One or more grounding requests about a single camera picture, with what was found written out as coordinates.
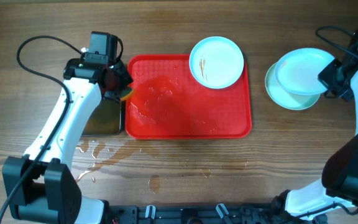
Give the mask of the orange green sponge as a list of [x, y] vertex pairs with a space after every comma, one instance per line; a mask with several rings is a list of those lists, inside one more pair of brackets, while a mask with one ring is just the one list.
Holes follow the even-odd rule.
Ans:
[[134, 93], [134, 90], [127, 86], [124, 90], [119, 92], [119, 99], [120, 101], [126, 101], [131, 95]]

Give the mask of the white plate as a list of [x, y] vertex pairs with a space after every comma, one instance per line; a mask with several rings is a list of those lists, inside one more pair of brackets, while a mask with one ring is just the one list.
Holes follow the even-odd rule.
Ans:
[[279, 106], [288, 110], [305, 110], [312, 107], [318, 100], [319, 95], [296, 95], [284, 90], [275, 78], [276, 63], [267, 71], [265, 76], [265, 89], [269, 97]]
[[316, 48], [302, 48], [285, 54], [276, 64], [275, 78], [287, 92], [317, 95], [327, 88], [318, 75], [334, 60], [330, 53]]
[[240, 48], [230, 39], [220, 36], [199, 41], [189, 56], [189, 68], [194, 79], [211, 89], [223, 89], [241, 77], [245, 68]]

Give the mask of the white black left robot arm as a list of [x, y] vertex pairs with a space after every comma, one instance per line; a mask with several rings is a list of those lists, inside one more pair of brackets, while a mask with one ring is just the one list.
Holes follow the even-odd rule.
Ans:
[[126, 66], [79, 62], [65, 69], [62, 91], [45, 126], [22, 157], [8, 157], [2, 167], [9, 210], [17, 220], [39, 223], [104, 223], [105, 200], [82, 195], [71, 173], [74, 151], [93, 111], [105, 93], [124, 99], [132, 78]]

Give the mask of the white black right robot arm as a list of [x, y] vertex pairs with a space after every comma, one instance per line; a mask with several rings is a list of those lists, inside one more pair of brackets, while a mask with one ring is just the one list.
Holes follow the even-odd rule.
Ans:
[[313, 48], [291, 51], [276, 64], [274, 77], [283, 91], [300, 96], [327, 95], [353, 99], [356, 106], [354, 137], [326, 162], [322, 176], [297, 190], [286, 190], [270, 204], [266, 218], [277, 223], [316, 221], [343, 209], [358, 214], [358, 55], [344, 61]]

